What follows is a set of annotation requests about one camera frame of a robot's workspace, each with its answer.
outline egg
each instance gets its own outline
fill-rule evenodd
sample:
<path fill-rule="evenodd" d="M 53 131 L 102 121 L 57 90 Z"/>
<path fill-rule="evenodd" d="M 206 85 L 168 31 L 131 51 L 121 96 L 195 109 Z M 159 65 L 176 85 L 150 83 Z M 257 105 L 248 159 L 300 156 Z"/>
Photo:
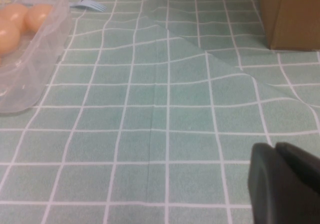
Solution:
<path fill-rule="evenodd" d="M 0 17 L 14 23 L 21 33 L 25 33 L 27 31 L 25 17 L 28 10 L 29 9 L 22 4 L 12 3 L 1 10 Z"/>
<path fill-rule="evenodd" d="M 37 4 L 29 9 L 25 16 L 26 26 L 35 33 L 40 29 L 53 6 L 49 4 Z"/>
<path fill-rule="evenodd" d="M 10 21 L 0 18 L 0 55 L 12 52 L 20 41 L 19 29 Z"/>

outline white grid line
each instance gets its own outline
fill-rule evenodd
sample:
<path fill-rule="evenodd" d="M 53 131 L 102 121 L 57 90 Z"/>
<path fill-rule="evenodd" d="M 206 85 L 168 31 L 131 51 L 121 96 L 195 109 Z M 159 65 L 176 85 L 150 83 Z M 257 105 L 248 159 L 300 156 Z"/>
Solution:
<path fill-rule="evenodd" d="M 0 132 L 22 132 L 23 128 L 0 128 Z M 77 129 L 74 130 L 75 133 L 112 133 L 118 132 L 118 129 Z M 71 132 L 70 129 L 28 129 L 28 132 Z M 165 129 L 123 129 L 122 132 L 166 132 Z M 214 131 L 200 131 L 200 130 L 170 130 L 170 133 L 186 133 L 186 134 L 213 134 Z M 296 132 L 269 132 L 269 136 L 301 136 L 301 135 L 311 135 L 318 134 L 319 131 L 316 130 L 305 130 Z M 218 132 L 220 136 L 265 136 L 264 132 Z"/>
<path fill-rule="evenodd" d="M 269 145 L 272 145 L 272 142 L 271 142 L 271 139 L 270 139 L 270 136 L 269 136 L 269 133 L 268 133 L 268 128 L 267 128 L 267 124 L 266 124 L 266 120 L 265 120 L 265 116 L 264 116 L 264 111 L 263 111 L 263 108 L 262 108 L 262 103 L 263 102 L 261 101 L 260 95 L 259 95 L 258 84 L 257 84 L 256 79 L 254 79 L 253 77 L 252 77 L 252 82 L 253 82 L 253 86 L 254 86 L 254 92 L 255 92 L 258 108 L 259 108 L 259 114 L 260 114 L 260 118 L 261 118 L 261 122 L 262 122 L 262 127 L 263 127 L 263 130 L 264 130 L 265 136 L 266 136 L 266 140 L 269 143 Z"/>
<path fill-rule="evenodd" d="M 198 4 L 197 0 L 194 0 L 194 8 L 195 8 L 195 18 L 196 18 L 196 33 L 197 33 L 197 40 L 198 46 L 201 48 L 201 40 L 200 40 L 200 29 L 199 29 L 199 15 L 198 15 Z"/>
<path fill-rule="evenodd" d="M 228 224 L 233 224 L 232 214 L 231 214 L 231 210 L 230 210 L 230 200 L 229 200 L 229 193 L 228 193 L 228 186 L 227 186 L 227 179 L 226 179 L 226 170 L 225 170 L 225 166 L 223 164 L 224 155 L 223 155 L 222 145 L 221 145 L 219 134 L 218 134 L 217 118 L 216 118 L 216 112 L 215 112 L 213 89 L 212 89 L 212 84 L 210 81 L 211 76 L 210 76 L 210 67 L 209 67 L 209 60 L 208 60 L 208 53 L 207 52 L 205 53 L 205 61 L 206 61 L 208 89 L 209 89 L 209 96 L 210 96 L 210 103 L 211 103 L 212 122 L 213 122 L 214 132 L 216 133 L 215 140 L 216 140 L 217 147 L 218 147 L 219 159 L 221 161 L 220 171 L 221 171 L 221 180 L 222 180 L 222 186 L 223 186 L 224 200 L 225 200 L 225 204 L 226 204 L 227 220 L 228 220 Z"/>
<path fill-rule="evenodd" d="M 167 49 L 167 89 L 166 89 L 166 123 L 165 123 L 165 190 L 164 190 L 164 224 L 169 224 L 169 202 L 170 202 L 170 83 L 171 83 L 171 55 L 170 55 L 170 33 L 168 31 L 170 0 L 167 0 L 165 28 L 166 31 L 166 49 Z"/>
<path fill-rule="evenodd" d="M 258 19 L 259 19 L 259 22 L 260 22 L 260 24 L 261 24 L 262 28 L 264 29 L 264 25 L 263 25 L 263 22 L 262 22 L 262 20 L 261 20 L 260 15 L 259 15 L 259 11 L 257 10 L 257 7 L 256 7 L 256 4 L 255 4 L 255 1 L 254 1 L 254 0 L 251 0 L 251 2 L 252 2 L 252 5 L 253 5 L 253 9 L 254 9 L 254 11 L 255 11 L 255 13 L 256 13 L 256 15 L 257 15 Z"/>
<path fill-rule="evenodd" d="M 233 165 L 249 165 L 249 160 L 151 160 L 151 161 L 69 161 L 69 162 L 15 162 L 14 166 L 111 166 L 113 164 L 118 165 L 137 165 L 137 166 L 146 166 L 146 165 L 176 165 L 176 164 L 185 164 L 185 165 L 208 165 L 208 164 L 233 164 Z M 0 162 L 0 166 L 8 166 L 10 162 Z"/>
<path fill-rule="evenodd" d="M 115 147 L 114 147 L 114 154 L 113 154 L 113 162 L 114 163 L 112 165 L 112 170 L 111 170 L 111 174 L 110 174 L 110 182 L 109 182 L 108 193 L 107 193 L 107 198 L 106 198 L 103 224 L 108 223 L 108 216 L 109 216 L 109 210 L 110 210 L 109 203 L 111 202 L 114 179 L 115 179 L 115 175 L 116 175 L 116 168 L 117 168 L 116 162 L 118 160 L 119 142 L 120 142 L 122 129 L 123 129 L 124 121 L 125 121 L 129 93 L 130 93 L 130 87 L 131 87 L 131 81 L 132 81 L 132 75 L 133 75 L 133 71 L 134 71 L 134 63 L 135 63 L 135 55 L 136 55 L 136 34 L 137 34 L 138 26 L 139 26 L 140 16 L 143 11 L 143 5 L 144 5 L 144 2 L 143 2 L 143 0 L 141 0 L 140 12 L 139 12 L 139 15 L 136 19 L 135 30 L 134 30 L 133 37 L 132 37 L 133 46 L 132 46 L 132 60 L 131 60 L 130 74 L 129 74 L 129 80 L 128 80 L 127 90 L 126 90 L 126 94 L 125 94 L 124 107 L 123 107 L 123 111 L 122 111 L 120 127 L 119 127 L 119 131 L 118 131 L 118 134 L 116 137 L 116 143 L 115 143 Z"/>
<path fill-rule="evenodd" d="M 183 39 L 182 37 L 170 37 L 170 40 L 177 40 L 177 39 Z M 157 42 L 164 42 L 166 41 L 166 38 L 160 38 L 156 40 L 149 40 L 149 41 L 143 41 L 143 42 L 138 42 L 136 44 L 126 44 L 126 45 L 120 45 L 120 46 L 115 46 L 115 47 L 103 47 L 103 48 L 70 48 L 69 51 L 108 51 L 108 50 L 117 50 L 117 49 L 122 49 L 122 48 L 130 48 L 134 46 L 141 46 L 145 44 L 152 44 L 152 43 L 157 43 Z"/>
<path fill-rule="evenodd" d="M 0 205 L 31 205 L 31 206 L 45 206 L 47 201 L 14 201 L 14 200 L 1 200 Z M 105 201 L 54 201 L 53 206 L 105 206 Z M 143 202 L 143 201 L 112 201 L 110 206 L 144 206 L 144 207 L 165 207 L 165 203 L 161 202 Z M 198 204 L 198 203 L 169 203 L 170 208 L 206 208 L 217 209 L 226 208 L 225 204 Z M 248 204 L 231 204 L 231 209 L 251 209 Z"/>
<path fill-rule="evenodd" d="M 232 104 L 232 105 L 215 105 L 215 108 L 240 108 L 240 107 L 248 107 L 253 105 L 259 105 L 262 103 L 272 103 L 277 101 L 294 101 L 294 102 L 300 102 L 297 99 L 291 98 L 291 97 L 275 97 L 265 100 L 257 100 L 252 102 L 245 102 L 240 104 Z M 128 108 L 210 108 L 211 105 L 156 105 L 156 104 L 145 104 L 145 105 L 126 105 Z M 81 106 L 81 105 L 43 105 L 41 108 L 43 109 L 106 109 L 106 108 L 123 108 L 125 105 L 87 105 L 87 106 Z"/>

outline cardboard box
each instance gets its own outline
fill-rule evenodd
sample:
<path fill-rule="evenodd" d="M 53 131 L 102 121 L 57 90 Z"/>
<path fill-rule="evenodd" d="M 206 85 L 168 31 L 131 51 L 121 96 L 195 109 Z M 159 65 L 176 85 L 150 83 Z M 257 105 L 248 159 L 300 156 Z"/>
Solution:
<path fill-rule="evenodd" d="M 259 0 L 270 49 L 320 50 L 320 0 Z"/>

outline table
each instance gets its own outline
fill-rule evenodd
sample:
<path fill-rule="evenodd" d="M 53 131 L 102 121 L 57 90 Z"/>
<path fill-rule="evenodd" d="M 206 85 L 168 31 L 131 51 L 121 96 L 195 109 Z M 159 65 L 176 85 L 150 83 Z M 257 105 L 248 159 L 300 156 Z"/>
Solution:
<path fill-rule="evenodd" d="M 257 0 L 94 1 L 0 115 L 0 223 L 250 224 L 254 143 L 320 155 L 320 55 L 268 50 Z"/>

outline clear plastic container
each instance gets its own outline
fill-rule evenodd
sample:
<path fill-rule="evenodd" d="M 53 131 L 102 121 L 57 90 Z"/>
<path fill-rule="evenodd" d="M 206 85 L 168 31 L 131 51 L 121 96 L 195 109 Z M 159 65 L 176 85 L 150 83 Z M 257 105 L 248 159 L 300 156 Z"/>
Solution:
<path fill-rule="evenodd" d="M 69 2 L 42 1 L 54 2 L 54 5 L 39 31 L 21 36 L 17 50 L 1 57 L 0 113 L 15 113 L 33 106 L 40 99 L 58 57 L 64 50 L 72 27 Z M 5 1 L 0 1 L 0 8 L 5 5 Z"/>

